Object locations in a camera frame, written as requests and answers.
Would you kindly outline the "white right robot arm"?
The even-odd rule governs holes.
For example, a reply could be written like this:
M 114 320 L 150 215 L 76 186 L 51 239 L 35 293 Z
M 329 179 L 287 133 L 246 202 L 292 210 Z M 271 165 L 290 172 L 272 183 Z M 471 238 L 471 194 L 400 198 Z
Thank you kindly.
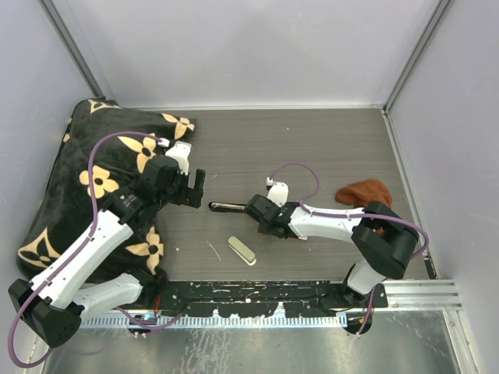
M 288 201 L 288 186 L 269 181 L 267 195 L 254 195 L 245 212 L 261 234 L 276 238 L 328 238 L 353 244 L 363 259 L 352 265 L 342 283 L 345 303 L 361 306 L 386 279 L 401 280 L 412 259 L 419 235 L 381 202 L 351 210 L 332 210 Z

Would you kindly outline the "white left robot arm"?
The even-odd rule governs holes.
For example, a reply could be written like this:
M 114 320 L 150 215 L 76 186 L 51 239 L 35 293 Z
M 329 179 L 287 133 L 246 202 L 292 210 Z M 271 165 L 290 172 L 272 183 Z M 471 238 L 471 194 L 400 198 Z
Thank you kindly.
M 50 348 L 62 346 L 83 322 L 113 308 L 134 304 L 146 309 L 154 304 L 160 284 L 167 280 L 164 275 L 126 270 L 89 288 L 83 284 L 165 205 L 200 207 L 206 172 L 197 170 L 194 186 L 188 186 L 191 148 L 178 141 L 153 157 L 143 174 L 104 201 L 92 224 L 52 265 L 29 281 L 11 284 L 9 297 L 21 320 Z

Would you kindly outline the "black stapler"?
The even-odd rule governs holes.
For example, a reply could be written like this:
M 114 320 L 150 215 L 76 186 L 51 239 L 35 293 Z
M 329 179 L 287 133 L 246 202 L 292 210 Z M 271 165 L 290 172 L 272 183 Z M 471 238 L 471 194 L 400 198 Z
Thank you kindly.
M 215 213 L 243 213 L 246 211 L 245 204 L 209 202 L 208 208 Z

